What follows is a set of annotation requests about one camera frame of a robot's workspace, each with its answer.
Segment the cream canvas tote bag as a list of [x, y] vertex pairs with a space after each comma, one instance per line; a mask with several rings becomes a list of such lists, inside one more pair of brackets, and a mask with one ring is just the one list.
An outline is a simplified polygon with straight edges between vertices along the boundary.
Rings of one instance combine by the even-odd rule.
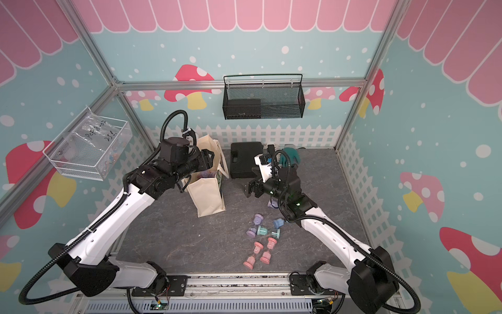
[[197, 216], [201, 218], [226, 210], [221, 185], [222, 178], [226, 177], [229, 179], [230, 174], [226, 158], [218, 140], [213, 139], [210, 135], [206, 135], [198, 139], [197, 147], [201, 150], [208, 149], [213, 151], [213, 167], [209, 170], [218, 171], [216, 177], [206, 179], [199, 179], [199, 172], [196, 172], [192, 174], [191, 182], [188, 185], [187, 191], [197, 208]]

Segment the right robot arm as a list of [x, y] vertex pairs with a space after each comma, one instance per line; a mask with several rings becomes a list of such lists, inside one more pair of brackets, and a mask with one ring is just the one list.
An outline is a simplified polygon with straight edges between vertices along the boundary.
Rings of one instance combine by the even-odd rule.
[[264, 194], [276, 201], [286, 222], [297, 224], [319, 239], [343, 263], [346, 272], [317, 264], [310, 277], [315, 287], [349, 296], [363, 313], [381, 308], [394, 313], [419, 313], [421, 301], [399, 276], [388, 251], [372, 248], [334, 223], [301, 189], [297, 165], [285, 150], [270, 147], [254, 157], [256, 178], [247, 184], [247, 196]]

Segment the green hourglass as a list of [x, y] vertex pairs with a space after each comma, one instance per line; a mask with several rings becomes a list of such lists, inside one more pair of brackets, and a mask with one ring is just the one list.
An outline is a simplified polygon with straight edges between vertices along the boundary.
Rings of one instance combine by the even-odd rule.
[[257, 228], [257, 235], [259, 236], [271, 236], [272, 238], [279, 239], [281, 236], [281, 230], [280, 229], [272, 229], [268, 230], [263, 226], [258, 226]]

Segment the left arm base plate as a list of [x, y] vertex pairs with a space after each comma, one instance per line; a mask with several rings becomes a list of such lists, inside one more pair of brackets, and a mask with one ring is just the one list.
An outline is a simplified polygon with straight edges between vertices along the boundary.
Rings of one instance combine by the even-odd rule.
[[157, 279], [147, 288], [135, 287], [132, 290], [132, 296], [184, 296], [187, 288], [188, 276], [168, 275], [158, 276]]

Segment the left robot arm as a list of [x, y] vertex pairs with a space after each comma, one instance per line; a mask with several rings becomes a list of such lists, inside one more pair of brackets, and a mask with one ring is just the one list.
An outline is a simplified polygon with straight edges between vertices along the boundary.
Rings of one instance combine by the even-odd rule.
[[[177, 188], [184, 192], [191, 175], [212, 168], [213, 160], [212, 151], [197, 147], [196, 133], [188, 126], [188, 113], [172, 112], [163, 123], [154, 152], [123, 176], [120, 194], [98, 218], [67, 244], [51, 247], [51, 261], [27, 282], [18, 296], [19, 303], [41, 304], [77, 292], [92, 297], [108, 288], [124, 289], [127, 295], [134, 288], [153, 296], [165, 293], [171, 284], [160, 266], [115, 260], [109, 256], [110, 248], [165, 191]], [[30, 298], [30, 290], [53, 266], [64, 271], [74, 288]]]

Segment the purple hourglass top cluster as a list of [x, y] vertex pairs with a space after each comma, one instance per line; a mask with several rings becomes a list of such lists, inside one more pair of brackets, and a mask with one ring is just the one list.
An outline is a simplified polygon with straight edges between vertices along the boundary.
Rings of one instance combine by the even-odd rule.
[[198, 173], [198, 178], [199, 179], [213, 178], [216, 177], [217, 173], [218, 171], [211, 171], [211, 170], [201, 171]]

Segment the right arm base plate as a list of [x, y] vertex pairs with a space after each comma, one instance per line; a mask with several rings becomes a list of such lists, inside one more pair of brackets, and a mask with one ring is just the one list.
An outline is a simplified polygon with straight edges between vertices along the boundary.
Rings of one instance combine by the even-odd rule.
[[292, 296], [335, 296], [339, 292], [321, 288], [313, 276], [306, 273], [292, 272], [288, 276]]

